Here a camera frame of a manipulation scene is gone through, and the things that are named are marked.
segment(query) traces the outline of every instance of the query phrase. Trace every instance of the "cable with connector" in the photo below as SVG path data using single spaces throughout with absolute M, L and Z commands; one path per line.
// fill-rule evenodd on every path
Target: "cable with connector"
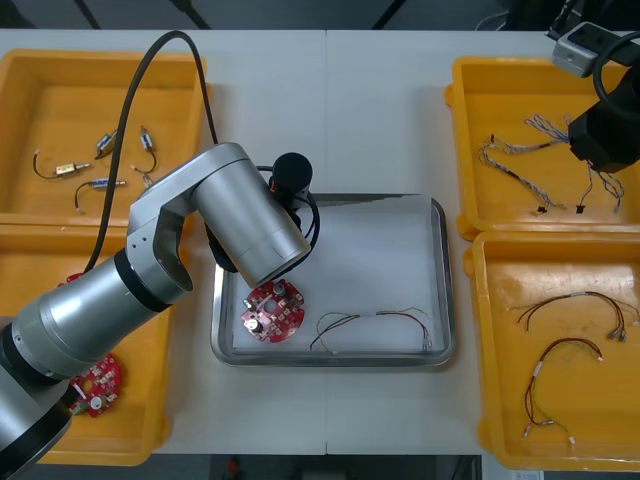
M 98 178 L 96 180 L 91 180 L 90 182 L 84 182 L 82 184 L 80 184 L 78 186 L 78 188 L 76 189 L 76 193 L 74 195 L 74 204 L 76 206 L 76 212 L 78 213 L 83 213 L 82 209 L 80 208 L 80 191 L 85 188 L 85 187 L 91 187 L 94 190 L 104 190 L 107 188 L 109 184 L 109 180 L 107 178 Z M 116 181 L 116 187 L 120 187 L 123 185 L 126 185 L 127 182 L 124 180 L 117 180 Z
M 591 352 L 593 352 L 593 353 L 595 353 L 597 355 L 597 360 L 599 362 L 602 362 L 602 360 L 603 360 L 603 356 L 602 356 L 602 352 L 600 351 L 600 348 L 595 343 L 593 343 L 591 340 L 587 340 L 585 338 L 567 337 L 567 338 L 560 338 L 560 339 L 556 340 L 555 342 L 552 342 L 544 350 L 544 352 L 540 356 L 540 359 L 536 363 L 536 366 L 533 369 L 533 374 L 531 375 L 531 380 L 529 381 L 529 385 L 527 386 L 527 390 L 524 393 L 524 408 L 525 408 L 525 411 L 527 412 L 527 417 L 529 417 L 529 424 L 527 425 L 527 427 L 525 428 L 525 431 L 524 431 L 524 436 L 525 437 L 529 436 L 529 434 L 531 433 L 531 429 L 534 426 L 536 426 L 536 427 L 547 427 L 547 426 L 551 426 L 551 425 L 557 425 L 558 427 L 562 428 L 567 433 L 568 440 L 569 440 L 569 443 L 571 445 L 575 445 L 575 443 L 576 443 L 575 437 L 573 437 L 569 433 L 569 429 L 564 424 L 558 422 L 556 419 L 551 417 L 551 415 L 549 415 L 548 413 L 544 412 L 542 410 L 542 408 L 540 407 L 540 405 L 536 402 L 536 399 L 535 399 L 536 382 L 537 382 L 537 379 L 538 379 L 538 375 L 540 374 L 540 371 L 542 370 L 542 365 L 544 363 L 544 360 L 558 346 L 563 345 L 563 344 L 567 344 L 567 343 L 573 343 L 573 344 L 577 344 L 577 345 L 580 345 L 580 346 L 586 346 L 586 348 L 589 349 L 589 351 L 591 351 Z M 535 410 L 536 409 L 542 415 L 544 415 L 546 417 L 545 420 L 542 420 L 542 421 L 536 420 L 536 416 L 535 416 Z
M 45 180 L 55 180 L 57 178 L 68 177 L 69 175 L 73 175 L 78 173 L 80 170 L 84 170 L 85 168 L 89 168 L 91 165 L 88 163 L 65 163 L 64 165 L 58 165 L 53 175 L 45 175 L 38 170 L 38 155 L 40 154 L 40 149 L 37 149 L 33 153 L 33 171 L 40 178 L 44 178 Z
M 151 155 L 151 157 L 153 158 L 153 165 L 151 165 L 151 168 L 149 170 L 142 170 L 135 165 L 131 165 L 131 169 L 138 173 L 141 173 L 142 175 L 148 175 L 149 173 L 153 173 L 153 171 L 158 166 L 158 159 L 156 158 L 156 154 L 154 152 L 151 135 L 149 135 L 149 132 L 144 127 L 140 127 L 140 142 L 142 142 L 142 148 L 144 148 L 144 151 L 149 153 L 149 155 Z

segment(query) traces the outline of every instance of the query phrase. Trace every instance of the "yellow tray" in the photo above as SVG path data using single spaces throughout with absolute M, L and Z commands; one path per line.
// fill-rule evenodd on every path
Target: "yellow tray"
M 133 53 L 14 50 L 0 63 L 0 224 L 90 225 L 100 222 L 104 191 L 81 195 L 80 215 L 73 196 L 83 182 L 108 176 L 111 155 L 94 160 L 96 143 L 118 123 L 122 103 L 142 55 Z M 202 93 L 191 55 L 158 55 L 138 89 L 124 139 L 111 226 L 128 224 L 129 206 L 144 190 L 142 176 L 151 156 L 140 142 L 144 126 L 154 141 L 157 180 L 198 151 L 202 132 Z M 90 163 L 78 175 L 39 178 L 56 165 Z
M 0 226 L 0 316 L 14 316 L 44 292 L 82 272 L 96 230 Z M 104 256 L 120 250 L 124 229 L 112 232 Z M 185 253 L 182 258 L 187 261 Z M 167 344 L 172 311 L 158 315 L 114 350 L 124 372 L 122 396 L 104 415 L 74 417 L 71 429 L 43 463 L 138 465 L 165 439 Z
M 598 299 L 576 297 L 541 308 L 525 332 L 522 309 L 546 298 L 596 290 L 638 306 L 640 236 L 605 233 L 486 232 L 465 253 L 471 276 L 483 420 L 483 447 L 506 467 L 640 471 L 640 327 L 625 314 L 627 341 L 605 339 L 615 326 Z M 562 337 L 583 337 L 603 352 L 602 363 L 567 345 L 545 361 L 536 400 L 559 427 L 534 427 L 524 393 L 543 350 Z
M 624 72 L 623 67 L 606 67 L 605 86 L 613 88 Z M 478 160 L 478 150 L 491 134 L 523 145 L 548 141 L 524 120 L 540 114 L 562 126 L 566 114 L 576 118 L 597 101 L 590 78 L 573 76 L 548 59 L 460 58 L 445 99 L 453 111 L 462 205 L 458 230 L 464 238 L 490 230 L 640 232 L 640 165 L 617 174 L 626 189 L 618 214 L 615 200 L 595 177 L 584 213 L 578 215 L 575 207 L 589 181 L 586 164 L 568 145 L 522 155 L 492 150 L 495 161 L 568 207 L 536 215 L 540 204 L 528 189 Z

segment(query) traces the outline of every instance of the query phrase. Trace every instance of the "red wire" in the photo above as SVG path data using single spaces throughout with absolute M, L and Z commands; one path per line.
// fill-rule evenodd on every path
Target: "red wire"
M 558 345 L 561 345 L 562 343 L 566 343 L 566 342 L 583 343 L 583 344 L 587 345 L 589 348 L 591 348 L 594 352 L 596 352 L 598 354 L 598 358 L 602 358 L 602 352 L 600 351 L 600 348 L 598 348 L 598 346 L 595 343 L 593 343 L 591 340 L 587 340 L 585 338 L 566 337 L 566 338 L 560 338 L 560 339 L 552 342 L 545 349 L 545 351 L 540 356 L 540 359 L 536 363 L 536 366 L 534 368 L 534 373 L 531 375 L 531 380 L 529 380 L 529 385 L 527 386 L 527 390 L 524 392 L 524 409 L 527 412 L 527 416 L 529 417 L 529 420 L 534 425 L 538 425 L 538 426 L 540 425 L 539 422 L 535 421 L 535 416 L 534 416 L 535 415 L 535 407 L 534 407 L 534 402 L 533 402 L 533 383 L 536 380 L 535 371 L 538 368 L 538 364 L 543 362 L 545 357 L 547 355 L 549 355 L 549 353 L 551 353 L 551 351 L 554 348 L 556 348 Z

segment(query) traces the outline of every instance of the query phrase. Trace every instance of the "white paper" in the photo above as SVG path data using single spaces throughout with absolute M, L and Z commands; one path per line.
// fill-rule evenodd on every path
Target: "white paper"
M 308 351 L 318 319 L 328 312 L 344 312 L 368 317 L 327 332 L 322 338 L 330 351 L 418 352 L 423 349 L 423 331 L 414 320 L 373 316 L 380 310 L 415 307 L 429 314 L 407 312 L 427 327 L 429 349 L 442 349 L 430 212 L 430 199 L 421 196 L 322 207 L 315 250 L 284 276 L 304 296 L 301 328 L 281 343 L 255 340 L 241 319 L 242 300 L 251 290 L 236 275 L 233 346 L 247 352 Z M 301 210 L 300 217 L 306 232 L 310 210 Z M 341 316 L 325 318 L 321 327 Z M 315 350 L 323 350 L 320 342 Z

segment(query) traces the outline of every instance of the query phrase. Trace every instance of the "floor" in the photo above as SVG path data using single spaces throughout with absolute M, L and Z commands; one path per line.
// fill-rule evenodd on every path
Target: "floor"
M 0 14 L 8 0 L 0 0 Z M 105 29 L 192 29 L 191 20 L 169 0 L 85 0 Z M 392 0 L 194 0 L 213 29 L 370 29 Z M 73 0 L 12 0 L 36 28 L 90 28 Z M 504 11 L 509 0 L 407 0 L 388 23 L 390 30 L 472 30 L 487 15 Z M 157 455 L 132 469 L 37 466 L 24 480 L 217 480 L 228 456 Z M 361 480 L 438 480 L 450 478 L 456 457 L 282 457 L 240 458 L 245 480 L 298 478 L 303 468 L 346 468 Z M 465 478 L 471 478 L 471 471 Z M 547 480 L 616 480 L 631 474 L 549 472 Z

